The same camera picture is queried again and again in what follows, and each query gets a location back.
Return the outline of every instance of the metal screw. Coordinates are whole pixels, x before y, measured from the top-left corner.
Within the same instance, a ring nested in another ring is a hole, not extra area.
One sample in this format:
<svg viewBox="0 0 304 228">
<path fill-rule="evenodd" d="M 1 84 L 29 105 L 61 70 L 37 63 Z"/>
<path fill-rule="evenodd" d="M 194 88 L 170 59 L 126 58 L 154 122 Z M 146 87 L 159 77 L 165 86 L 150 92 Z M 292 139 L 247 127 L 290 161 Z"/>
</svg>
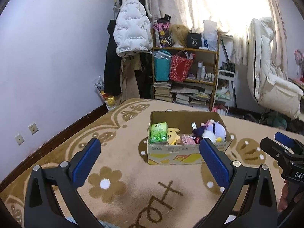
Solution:
<svg viewBox="0 0 304 228">
<path fill-rule="evenodd" d="M 35 165 L 34 168 L 33 168 L 34 171 L 37 171 L 37 170 L 39 170 L 39 169 L 40 169 L 40 166 L 39 166 L 39 165 Z"/>
<path fill-rule="evenodd" d="M 60 167 L 65 168 L 69 165 L 69 163 L 67 161 L 63 161 L 60 163 Z"/>
<path fill-rule="evenodd" d="M 267 166 L 266 164 L 262 164 L 262 168 L 263 168 L 264 170 L 268 170 L 268 166 Z"/>
<path fill-rule="evenodd" d="M 241 163 L 239 161 L 233 161 L 233 165 L 235 167 L 240 167 L 241 166 Z"/>
</svg>

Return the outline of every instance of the human hand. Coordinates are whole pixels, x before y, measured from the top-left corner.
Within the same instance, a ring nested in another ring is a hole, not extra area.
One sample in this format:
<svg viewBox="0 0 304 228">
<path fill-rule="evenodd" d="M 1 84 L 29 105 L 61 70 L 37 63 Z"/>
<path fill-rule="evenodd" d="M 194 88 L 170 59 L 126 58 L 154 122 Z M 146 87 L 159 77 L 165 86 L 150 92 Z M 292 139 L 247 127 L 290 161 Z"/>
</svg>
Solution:
<svg viewBox="0 0 304 228">
<path fill-rule="evenodd" d="M 287 202 L 287 196 L 288 196 L 288 181 L 285 180 L 284 181 L 285 185 L 282 188 L 282 196 L 278 205 L 278 212 L 282 212 L 283 210 L 285 210 L 288 207 L 288 202 Z M 303 192 L 298 194 L 295 198 L 294 198 L 294 202 L 297 203 L 301 197 L 303 195 Z"/>
</svg>

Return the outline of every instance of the electrical outlet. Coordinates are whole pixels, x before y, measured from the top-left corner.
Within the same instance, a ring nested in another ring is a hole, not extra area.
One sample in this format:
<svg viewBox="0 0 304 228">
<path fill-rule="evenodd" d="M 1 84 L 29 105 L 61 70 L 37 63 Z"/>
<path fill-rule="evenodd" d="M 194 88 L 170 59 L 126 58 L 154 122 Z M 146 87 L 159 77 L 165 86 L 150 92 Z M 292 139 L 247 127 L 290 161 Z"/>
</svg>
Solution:
<svg viewBox="0 0 304 228">
<path fill-rule="evenodd" d="M 22 137 L 21 134 L 17 134 L 17 135 L 15 136 L 15 139 L 16 139 L 16 142 L 17 142 L 19 145 L 22 144 L 22 143 L 24 142 L 24 139 L 23 139 L 23 137 Z"/>
<path fill-rule="evenodd" d="M 28 128 L 29 128 L 29 130 L 31 131 L 32 134 L 35 134 L 38 131 L 38 128 L 37 128 L 35 123 L 30 125 Z"/>
</svg>

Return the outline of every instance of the white wall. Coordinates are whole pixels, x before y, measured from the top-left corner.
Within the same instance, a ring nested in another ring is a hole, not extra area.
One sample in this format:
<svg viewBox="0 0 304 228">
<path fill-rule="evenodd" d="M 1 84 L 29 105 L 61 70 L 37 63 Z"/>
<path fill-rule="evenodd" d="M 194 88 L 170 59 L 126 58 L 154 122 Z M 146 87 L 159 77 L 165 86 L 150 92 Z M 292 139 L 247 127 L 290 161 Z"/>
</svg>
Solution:
<svg viewBox="0 0 304 228">
<path fill-rule="evenodd" d="M 0 181 L 72 123 L 102 105 L 113 0 L 10 0 L 0 16 Z M 32 135 L 28 126 L 36 123 Z M 21 133 L 20 146 L 15 135 Z"/>
<path fill-rule="evenodd" d="M 294 51 L 300 49 L 304 53 L 304 19 L 302 18 L 297 7 L 292 0 L 280 0 L 280 8 L 285 23 L 286 35 L 287 35 L 287 59 L 288 59 L 288 77 L 300 78 L 301 69 L 299 75 L 297 75 L 298 65 L 295 62 Z M 232 52 L 232 42 L 229 39 L 224 39 L 225 47 L 230 57 Z M 226 62 L 224 51 L 220 45 L 219 53 L 219 65 L 222 61 Z M 257 104 L 250 94 L 250 90 L 247 82 L 247 66 L 236 65 L 236 81 L 235 90 L 237 97 L 237 107 L 259 112 L 263 111 L 263 107 Z M 230 102 L 231 106 L 234 106 L 234 100 Z"/>
</svg>

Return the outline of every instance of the blue rubber pad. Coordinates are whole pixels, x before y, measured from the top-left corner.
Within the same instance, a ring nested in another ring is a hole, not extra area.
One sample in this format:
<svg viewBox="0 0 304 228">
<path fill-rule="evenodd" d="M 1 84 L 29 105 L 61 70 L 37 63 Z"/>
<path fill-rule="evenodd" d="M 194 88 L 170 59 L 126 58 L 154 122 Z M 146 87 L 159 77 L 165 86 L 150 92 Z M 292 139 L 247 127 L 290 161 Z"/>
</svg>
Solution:
<svg viewBox="0 0 304 228">
<path fill-rule="evenodd" d="M 79 153 L 83 153 L 83 156 L 74 167 L 71 178 L 72 186 L 75 188 L 79 188 L 85 184 L 92 167 L 101 153 L 100 141 L 92 138 L 83 151 Z"/>
<path fill-rule="evenodd" d="M 210 140 L 206 139 L 201 140 L 199 150 L 217 184 L 227 188 L 232 177 L 232 167 L 229 165 L 231 169 L 228 170 L 218 155 L 218 153 L 222 153 L 223 157 L 227 157 L 225 153 L 220 152 Z"/>
<path fill-rule="evenodd" d="M 288 148 L 294 147 L 294 140 L 280 132 L 275 133 L 275 140 L 287 146 Z"/>
</svg>

